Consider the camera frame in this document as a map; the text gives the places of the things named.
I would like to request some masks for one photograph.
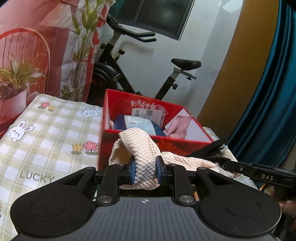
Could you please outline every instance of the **cream knitted fabric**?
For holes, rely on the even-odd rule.
[[[119,133],[118,139],[113,146],[109,165],[128,162],[131,155],[136,161],[135,184],[122,185],[122,189],[145,189],[152,190],[159,186],[156,177],[155,162],[156,157],[161,155],[165,164],[175,163],[182,165],[189,171],[196,171],[198,167],[212,168],[227,177],[235,178],[240,174],[233,174],[220,168],[218,164],[204,159],[194,157],[184,157],[171,152],[160,152],[158,146],[151,137],[139,128],[130,128]],[[237,161],[231,151],[224,147],[222,156]]]

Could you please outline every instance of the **bunny print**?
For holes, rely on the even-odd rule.
[[[82,106],[82,116],[83,117],[95,117],[98,118],[100,116],[98,110],[99,108],[92,108],[91,110],[89,110],[87,107],[85,107],[84,105]]]
[[[21,120],[17,124],[17,126],[12,127],[6,135],[9,136],[10,138],[12,138],[13,142],[20,140],[26,132],[32,131],[34,129],[34,126],[25,127],[25,125],[26,125],[26,121]]]

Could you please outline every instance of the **metal screw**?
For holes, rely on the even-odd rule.
[[[189,195],[183,195],[183,196],[179,197],[179,200],[181,202],[189,203],[189,202],[193,202],[193,197],[189,196]]]
[[[103,195],[103,196],[98,197],[98,201],[101,203],[110,203],[110,202],[112,202],[112,198],[110,196]]]

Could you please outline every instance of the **black handle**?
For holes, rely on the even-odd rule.
[[[174,200],[182,206],[192,206],[196,203],[190,179],[184,166],[168,164],[167,170],[174,175]]]
[[[113,164],[107,167],[100,190],[97,192],[96,204],[109,206],[118,201],[118,171],[120,165]]]
[[[153,39],[143,39],[143,38],[135,38],[136,40],[139,40],[143,43],[150,43],[150,42],[155,42],[156,41],[156,38],[153,38]]]
[[[123,35],[128,35],[134,39],[137,39],[141,42],[145,42],[145,43],[149,43],[149,42],[155,42],[156,39],[153,38],[153,39],[141,39],[143,37],[153,37],[155,36],[155,33],[154,32],[145,32],[145,33],[136,33],[136,32],[133,32],[131,30],[128,30],[126,28],[123,28],[121,27],[115,18],[113,18],[111,15],[108,14],[108,17],[107,17],[107,23],[108,25],[113,29],[113,30],[117,30],[119,31],[121,34]]]

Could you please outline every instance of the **crosshair marking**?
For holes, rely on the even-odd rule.
[[[150,201],[148,199],[143,199],[141,202],[146,204],[146,203],[148,203]]]

